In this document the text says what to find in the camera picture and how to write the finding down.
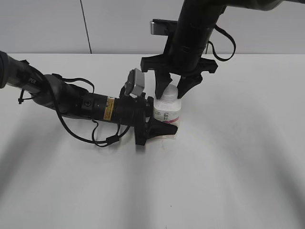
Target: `white wall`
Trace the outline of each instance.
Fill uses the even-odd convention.
[[[183,0],[82,0],[93,53],[160,53],[166,37],[152,36],[153,18],[176,20]],[[269,12],[229,7],[218,25],[238,53],[305,53],[305,5],[284,2]],[[218,53],[232,45],[215,32]],[[79,0],[2,0],[0,50],[89,53]]]
[[[0,50],[89,53],[77,0],[1,0]]]

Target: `bottle label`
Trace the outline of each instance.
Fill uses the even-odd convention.
[[[158,110],[156,108],[153,109],[153,116],[156,120],[175,125],[179,127],[180,124],[180,118],[179,118],[180,111],[162,111]],[[169,139],[175,139],[177,134],[175,135],[164,135],[159,136],[160,138],[169,138]]]

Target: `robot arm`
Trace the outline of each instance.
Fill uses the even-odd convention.
[[[305,0],[289,0],[305,3]],[[201,83],[201,72],[214,73],[217,64],[201,58],[221,14],[227,6],[253,10],[272,10],[282,0],[185,0],[178,21],[153,20],[151,32],[166,35],[163,54],[142,58],[143,72],[155,71],[157,99],[172,81],[170,74],[181,76],[179,98]]]
[[[56,111],[63,127],[73,137],[91,144],[109,146],[134,127],[135,143],[145,145],[146,140],[160,135],[173,135],[177,127],[157,121],[153,118],[153,98],[145,99],[144,74],[140,70],[132,70],[119,98],[89,93],[86,89],[67,82],[77,79],[64,79],[58,74],[43,75],[29,65],[27,61],[17,61],[0,51],[0,88],[6,84],[28,91],[33,101],[39,105]],[[62,117],[87,119],[118,124],[117,134],[105,141],[85,139],[74,134],[65,124]],[[126,130],[119,135],[119,127],[127,125]]]

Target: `white bottle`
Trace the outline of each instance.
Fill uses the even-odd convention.
[[[178,88],[172,84],[165,89],[161,99],[154,100],[153,116],[155,119],[175,125],[180,124],[181,100],[178,99]],[[164,135],[161,138],[175,139],[175,135]]]

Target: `white table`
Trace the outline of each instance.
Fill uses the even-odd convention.
[[[11,56],[118,96],[143,55]],[[203,77],[183,98],[178,138],[146,147],[133,129],[109,148],[82,143],[54,111],[1,89],[0,228],[305,228],[305,55],[237,55]],[[67,123],[87,138],[95,126]],[[100,138],[115,129],[102,124]]]

